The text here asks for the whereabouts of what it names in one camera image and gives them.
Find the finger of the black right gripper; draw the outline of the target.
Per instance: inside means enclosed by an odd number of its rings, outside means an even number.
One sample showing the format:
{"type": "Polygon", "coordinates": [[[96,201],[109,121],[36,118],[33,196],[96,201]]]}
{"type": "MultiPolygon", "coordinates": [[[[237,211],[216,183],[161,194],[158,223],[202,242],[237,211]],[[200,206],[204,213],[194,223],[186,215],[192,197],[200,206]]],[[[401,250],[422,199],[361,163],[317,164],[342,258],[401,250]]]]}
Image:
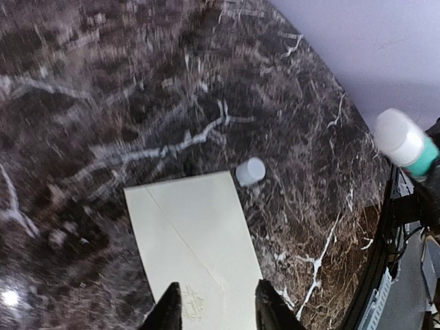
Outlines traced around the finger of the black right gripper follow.
{"type": "Polygon", "coordinates": [[[439,225],[439,156],[430,166],[425,178],[416,185],[421,197],[422,210],[426,213],[423,220],[428,226],[439,225]]]}

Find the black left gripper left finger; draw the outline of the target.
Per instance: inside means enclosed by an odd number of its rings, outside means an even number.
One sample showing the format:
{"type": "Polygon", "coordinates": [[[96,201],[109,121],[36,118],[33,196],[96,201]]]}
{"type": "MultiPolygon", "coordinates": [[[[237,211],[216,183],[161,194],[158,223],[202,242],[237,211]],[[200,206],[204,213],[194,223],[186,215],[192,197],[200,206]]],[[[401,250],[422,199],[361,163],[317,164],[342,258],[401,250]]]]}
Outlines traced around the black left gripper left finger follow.
{"type": "Polygon", "coordinates": [[[182,330],[182,296],[178,282],[167,287],[138,329],[182,330]]]}

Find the small glue bottle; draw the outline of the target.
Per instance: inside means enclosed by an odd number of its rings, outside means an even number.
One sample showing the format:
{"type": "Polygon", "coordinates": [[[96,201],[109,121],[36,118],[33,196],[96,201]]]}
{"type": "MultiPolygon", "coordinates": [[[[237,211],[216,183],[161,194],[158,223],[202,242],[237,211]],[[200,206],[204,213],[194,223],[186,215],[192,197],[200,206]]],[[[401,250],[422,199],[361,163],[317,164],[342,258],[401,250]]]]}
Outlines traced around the small glue bottle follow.
{"type": "Polygon", "coordinates": [[[439,148],[405,113],[390,108],[375,122],[374,143],[394,165],[412,177],[423,177],[439,157],[439,148]]]}

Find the cream envelope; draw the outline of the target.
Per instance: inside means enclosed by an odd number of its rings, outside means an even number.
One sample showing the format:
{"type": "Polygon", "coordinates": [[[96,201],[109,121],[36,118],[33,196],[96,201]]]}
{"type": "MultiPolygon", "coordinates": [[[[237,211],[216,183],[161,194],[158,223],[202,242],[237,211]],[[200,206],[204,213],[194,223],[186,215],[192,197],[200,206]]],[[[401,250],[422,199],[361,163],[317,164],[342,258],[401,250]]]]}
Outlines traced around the cream envelope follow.
{"type": "Polygon", "coordinates": [[[153,297],[179,283],[185,329],[255,329],[262,277],[228,171],[124,191],[153,297]]]}

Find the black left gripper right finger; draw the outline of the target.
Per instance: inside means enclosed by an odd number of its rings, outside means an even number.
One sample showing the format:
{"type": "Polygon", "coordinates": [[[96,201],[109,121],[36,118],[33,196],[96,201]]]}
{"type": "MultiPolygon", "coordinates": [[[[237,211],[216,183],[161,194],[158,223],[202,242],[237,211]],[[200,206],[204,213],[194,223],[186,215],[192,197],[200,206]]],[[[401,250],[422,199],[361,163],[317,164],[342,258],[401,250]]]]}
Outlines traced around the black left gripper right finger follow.
{"type": "Polygon", "coordinates": [[[255,291],[258,330],[305,330],[269,280],[258,282],[255,291]]]}

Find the grey glue bottle cap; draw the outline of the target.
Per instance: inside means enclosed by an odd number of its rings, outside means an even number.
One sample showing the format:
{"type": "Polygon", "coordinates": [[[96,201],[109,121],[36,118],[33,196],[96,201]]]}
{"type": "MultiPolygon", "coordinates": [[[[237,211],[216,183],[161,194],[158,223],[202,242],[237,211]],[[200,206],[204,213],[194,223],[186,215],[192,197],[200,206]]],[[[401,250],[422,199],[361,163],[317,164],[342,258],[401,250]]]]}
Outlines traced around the grey glue bottle cap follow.
{"type": "Polygon", "coordinates": [[[258,157],[251,157],[236,168],[236,179],[241,187],[251,186],[265,177],[265,165],[258,157]]]}

